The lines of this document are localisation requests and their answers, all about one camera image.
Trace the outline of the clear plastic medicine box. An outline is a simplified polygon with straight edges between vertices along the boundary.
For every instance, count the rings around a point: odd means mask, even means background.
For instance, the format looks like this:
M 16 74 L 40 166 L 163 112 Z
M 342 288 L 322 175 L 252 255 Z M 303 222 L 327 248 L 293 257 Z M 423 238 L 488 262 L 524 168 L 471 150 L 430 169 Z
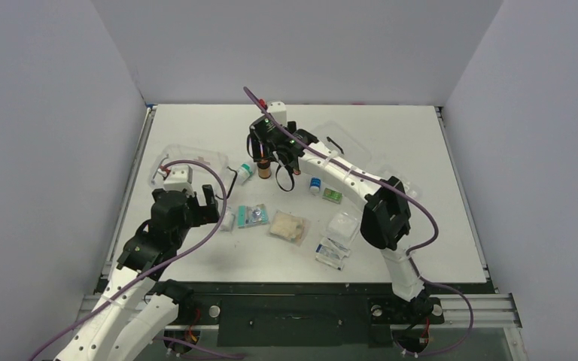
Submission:
M 229 158 L 225 153 L 217 150 L 207 150 L 198 147 L 189 147 L 182 144 L 170 144 L 164 147 L 160 154 L 154 157 L 153 165 L 148 171 L 148 186 L 154 190 L 163 188 L 163 181 L 173 165 L 187 164 L 193 171 L 192 187 L 194 191 L 201 191 L 203 184 L 211 184 L 214 193 L 223 195 L 221 186 L 214 172 L 224 185 L 225 193 L 230 190 L 233 172 L 230 171 Z

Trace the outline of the brown bottle orange label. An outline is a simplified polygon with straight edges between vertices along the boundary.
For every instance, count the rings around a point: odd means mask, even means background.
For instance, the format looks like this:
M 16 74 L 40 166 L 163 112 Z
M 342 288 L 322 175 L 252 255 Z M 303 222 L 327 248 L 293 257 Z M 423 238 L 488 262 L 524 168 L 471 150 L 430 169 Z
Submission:
M 269 179 L 272 175 L 271 162 L 267 159 L 257 162 L 257 174 L 261 179 Z

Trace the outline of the white bottle green label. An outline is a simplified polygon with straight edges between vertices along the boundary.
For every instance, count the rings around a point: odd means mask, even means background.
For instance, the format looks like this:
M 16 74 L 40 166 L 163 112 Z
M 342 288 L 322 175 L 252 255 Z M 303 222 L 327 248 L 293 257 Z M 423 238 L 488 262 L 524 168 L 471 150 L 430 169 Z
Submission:
M 238 185 L 243 185 L 248 181 L 254 174 L 255 164 L 253 162 L 244 162 L 236 170 L 236 183 Z

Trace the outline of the white bottle blue label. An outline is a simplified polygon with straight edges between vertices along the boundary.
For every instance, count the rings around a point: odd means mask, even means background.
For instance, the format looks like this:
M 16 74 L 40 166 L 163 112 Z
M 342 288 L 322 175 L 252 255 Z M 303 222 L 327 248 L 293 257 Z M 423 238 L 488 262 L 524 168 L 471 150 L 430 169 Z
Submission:
M 321 179 L 319 177 L 311 177 L 309 181 L 309 192 L 312 195 L 319 195 L 321 191 Z

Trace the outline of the teal packet of supplies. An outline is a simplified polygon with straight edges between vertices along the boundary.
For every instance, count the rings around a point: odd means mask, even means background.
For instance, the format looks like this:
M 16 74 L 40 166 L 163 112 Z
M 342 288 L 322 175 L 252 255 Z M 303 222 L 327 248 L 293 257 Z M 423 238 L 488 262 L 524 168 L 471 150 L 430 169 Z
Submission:
M 244 229 L 268 224 L 269 215 L 264 204 L 254 206 L 240 205 L 238 207 L 236 220 L 238 228 Z

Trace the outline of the small green box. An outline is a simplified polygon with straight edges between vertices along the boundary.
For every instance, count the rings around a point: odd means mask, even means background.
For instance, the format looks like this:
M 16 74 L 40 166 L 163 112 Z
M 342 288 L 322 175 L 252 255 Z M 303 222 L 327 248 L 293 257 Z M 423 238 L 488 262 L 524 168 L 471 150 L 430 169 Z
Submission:
M 327 200 L 329 202 L 335 203 L 335 204 L 340 204 L 342 202 L 343 199 L 343 194 L 339 191 L 330 189 L 330 188 L 325 188 L 323 193 L 322 193 L 322 198 L 324 200 Z

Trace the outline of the white gauze packet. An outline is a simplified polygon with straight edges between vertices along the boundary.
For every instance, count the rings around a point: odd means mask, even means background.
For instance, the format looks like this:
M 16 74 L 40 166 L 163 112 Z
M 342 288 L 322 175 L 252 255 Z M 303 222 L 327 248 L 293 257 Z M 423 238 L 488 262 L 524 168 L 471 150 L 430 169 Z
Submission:
M 346 213 L 339 212 L 335 214 L 324 229 L 324 237 L 343 246 L 349 247 L 360 228 L 360 221 Z

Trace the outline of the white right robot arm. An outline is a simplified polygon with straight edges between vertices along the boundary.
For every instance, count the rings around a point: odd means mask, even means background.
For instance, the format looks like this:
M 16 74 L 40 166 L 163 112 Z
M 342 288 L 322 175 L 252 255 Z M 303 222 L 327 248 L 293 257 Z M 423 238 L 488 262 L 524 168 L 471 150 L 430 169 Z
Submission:
M 411 231 L 411 197 L 400 179 L 378 178 L 355 167 L 337 150 L 294 123 L 280 126 L 260 117 L 249 127 L 248 143 L 254 161 L 277 162 L 293 173 L 320 178 L 342 193 L 360 211 L 360 234 L 380 250 L 391 279 L 396 315 L 411 324 L 441 315 L 440 306 L 429 296 L 410 255 L 399 241 Z

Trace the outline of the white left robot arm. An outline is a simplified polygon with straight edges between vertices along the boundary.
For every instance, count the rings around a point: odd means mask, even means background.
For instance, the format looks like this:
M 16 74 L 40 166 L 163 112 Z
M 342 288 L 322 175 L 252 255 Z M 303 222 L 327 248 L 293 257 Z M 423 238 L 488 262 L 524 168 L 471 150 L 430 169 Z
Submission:
M 160 281 L 192 228 L 217 231 L 224 208 L 212 185 L 202 186 L 205 204 L 188 182 L 157 188 L 150 216 L 125 243 L 95 308 L 77 322 L 57 360 L 131 360 L 169 322 L 186 323 L 194 313 L 189 290 Z

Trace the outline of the white bandage roll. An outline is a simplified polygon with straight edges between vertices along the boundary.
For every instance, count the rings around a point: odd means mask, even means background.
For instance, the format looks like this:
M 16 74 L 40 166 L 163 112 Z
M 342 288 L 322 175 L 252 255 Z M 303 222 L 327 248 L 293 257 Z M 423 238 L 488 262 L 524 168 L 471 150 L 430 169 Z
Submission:
M 221 232 L 232 232 L 235 222 L 235 213 L 231 208 L 227 208 L 224 212 L 223 220 L 220 224 L 219 230 Z

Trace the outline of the clear plastic box lid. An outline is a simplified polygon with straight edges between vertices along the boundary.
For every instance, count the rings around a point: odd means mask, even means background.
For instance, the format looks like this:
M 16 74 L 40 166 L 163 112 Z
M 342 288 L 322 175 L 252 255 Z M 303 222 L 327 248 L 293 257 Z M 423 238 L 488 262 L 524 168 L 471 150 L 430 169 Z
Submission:
M 327 121 L 315 127 L 304 127 L 304 129 L 314 135 L 321 144 L 319 148 L 315 144 L 309 146 L 317 149 L 325 157 L 337 153 L 345 161 L 361 169 L 366 169 L 372 159 L 372 154 L 368 148 L 360 143 L 347 128 L 337 122 Z

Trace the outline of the blue white wipe packets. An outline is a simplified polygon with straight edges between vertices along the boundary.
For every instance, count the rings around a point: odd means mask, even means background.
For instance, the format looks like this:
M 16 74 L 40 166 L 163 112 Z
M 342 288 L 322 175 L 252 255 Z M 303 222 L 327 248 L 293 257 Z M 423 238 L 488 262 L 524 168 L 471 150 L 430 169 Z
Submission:
M 342 245 L 331 241 L 329 238 L 322 238 L 315 250 L 315 259 L 331 268 L 342 271 L 345 265 L 345 259 L 348 258 L 351 251 Z

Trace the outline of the clear plastic divider tray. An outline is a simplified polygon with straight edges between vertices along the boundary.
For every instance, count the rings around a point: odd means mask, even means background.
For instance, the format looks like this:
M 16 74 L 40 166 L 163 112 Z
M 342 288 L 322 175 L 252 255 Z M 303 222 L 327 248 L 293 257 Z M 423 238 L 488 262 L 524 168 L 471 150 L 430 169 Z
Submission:
M 412 199 L 419 200 L 422 197 L 422 189 L 390 165 L 382 165 L 380 168 L 378 168 L 377 175 L 386 180 L 391 176 L 397 178 L 399 180 L 399 184 L 403 186 L 404 193 Z

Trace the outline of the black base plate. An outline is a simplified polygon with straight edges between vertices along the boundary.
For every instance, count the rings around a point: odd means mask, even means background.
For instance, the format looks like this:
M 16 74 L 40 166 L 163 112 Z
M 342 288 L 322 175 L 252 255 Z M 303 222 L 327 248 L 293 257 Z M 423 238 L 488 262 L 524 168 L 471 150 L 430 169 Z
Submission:
M 218 328 L 220 347 L 390 347 L 418 338 L 427 323 L 420 307 L 386 283 L 186 282 L 188 299 L 170 326 Z

